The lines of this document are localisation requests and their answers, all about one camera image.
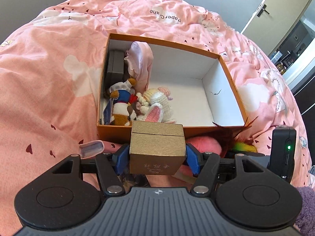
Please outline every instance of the blue tag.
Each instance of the blue tag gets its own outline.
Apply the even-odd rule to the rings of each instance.
[[[112,107],[113,107],[113,99],[111,98],[103,111],[104,125],[111,124]]]

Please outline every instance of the door handle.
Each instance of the door handle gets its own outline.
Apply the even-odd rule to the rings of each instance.
[[[270,13],[266,10],[266,8],[267,8],[267,5],[264,4],[264,6],[263,6],[263,7],[261,8],[261,10],[258,12],[257,16],[260,17],[263,12],[266,12],[268,15],[270,15]]]

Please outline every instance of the open cardboard box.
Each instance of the open cardboard box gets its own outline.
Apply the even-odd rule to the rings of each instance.
[[[153,53],[149,88],[167,87],[177,124],[185,138],[217,129],[213,122],[235,130],[247,120],[242,100],[222,57],[202,49],[159,39],[110,34],[100,82],[97,129],[100,140],[129,143],[130,126],[102,125],[104,79],[110,50],[128,50],[134,41],[147,42]]]

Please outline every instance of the pink blanket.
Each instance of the pink blanket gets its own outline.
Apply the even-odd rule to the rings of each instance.
[[[292,184],[315,186],[297,104],[265,54],[217,13],[182,0],[68,0],[44,10],[0,45],[0,234],[20,227],[16,193],[71,153],[98,138],[96,103],[109,33],[191,45],[223,56],[248,111],[247,133],[270,154],[272,130],[297,131]],[[87,181],[95,183],[90,176]],[[150,177],[152,185],[180,185]]]

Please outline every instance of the gray ribbed panel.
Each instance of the gray ribbed panel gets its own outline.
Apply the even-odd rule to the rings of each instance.
[[[100,212],[76,228],[45,232],[23,228],[17,236],[297,236],[293,228],[252,232],[229,223],[212,202],[191,196],[184,188],[137,188],[109,198]]]

